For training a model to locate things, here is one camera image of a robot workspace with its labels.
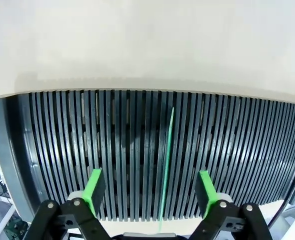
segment metal grille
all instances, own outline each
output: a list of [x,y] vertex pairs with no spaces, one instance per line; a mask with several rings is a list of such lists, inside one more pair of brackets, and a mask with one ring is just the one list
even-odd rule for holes
[[102,168],[99,218],[159,217],[174,119],[164,218],[199,216],[196,174],[208,170],[235,204],[270,203],[295,171],[295,104],[165,91],[56,91],[20,95],[45,195],[60,203]]

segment green strip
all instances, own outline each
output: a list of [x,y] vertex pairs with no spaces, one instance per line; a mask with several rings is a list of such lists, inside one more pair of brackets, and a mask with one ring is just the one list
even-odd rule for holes
[[210,175],[208,171],[199,171],[199,174],[201,176],[202,182],[204,184],[204,188],[208,197],[208,202],[206,205],[206,210],[203,216],[203,219],[205,219],[210,211],[210,208],[213,204],[216,203],[218,199],[218,195],[216,192],[216,189],[213,186],[212,180],[210,178]]
[[93,205],[92,195],[93,195],[93,192],[97,186],[101,172],[102,172],[102,169],[94,169],[93,170],[93,172],[92,172],[91,176],[89,177],[89,180],[85,186],[83,194],[82,194],[82,198],[88,204],[94,217],[97,217],[97,215],[96,215],[96,211],[95,211],[95,208]]
[[168,127],[167,149],[166,149],[166,158],[165,158],[165,161],[166,161],[165,162],[165,173],[164,173],[164,182],[163,182],[162,199],[161,199],[161,212],[160,212],[159,218],[158,218],[158,221],[159,221],[158,232],[159,233],[161,232],[161,228],[162,228],[164,202],[165,202],[167,182],[168,182],[173,116],[174,116],[174,107],[172,107],[171,120],[169,122],[169,127]]

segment screw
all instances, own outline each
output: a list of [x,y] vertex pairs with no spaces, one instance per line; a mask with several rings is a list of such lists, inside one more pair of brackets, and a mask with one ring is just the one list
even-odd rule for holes
[[75,200],[73,203],[74,203],[75,206],[80,205],[80,201],[79,200]]
[[226,208],[227,207],[227,203],[225,201],[221,201],[221,203],[219,204],[219,206],[221,208]]
[[251,205],[247,205],[247,206],[246,206],[246,210],[248,210],[248,211],[252,211],[252,210],[253,210],[253,207],[252,207]]

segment white tube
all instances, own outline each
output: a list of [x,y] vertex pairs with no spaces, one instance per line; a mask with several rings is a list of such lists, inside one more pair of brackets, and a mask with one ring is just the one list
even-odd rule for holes
[[8,221],[10,220],[10,218],[12,217],[15,211],[16,211],[16,207],[12,205],[7,211],[7,213],[5,214],[5,216],[3,217],[2,221],[0,222],[0,234],[2,233],[3,229],[6,227]]

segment green gripper pad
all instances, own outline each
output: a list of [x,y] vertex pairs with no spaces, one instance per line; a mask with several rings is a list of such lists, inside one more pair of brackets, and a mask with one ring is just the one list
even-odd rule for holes
[[198,172],[195,184],[195,194],[201,216],[205,219],[211,206],[219,200],[208,171]]
[[82,198],[91,209],[94,217],[97,217],[100,210],[105,190],[106,184],[102,169],[94,169],[82,194]]

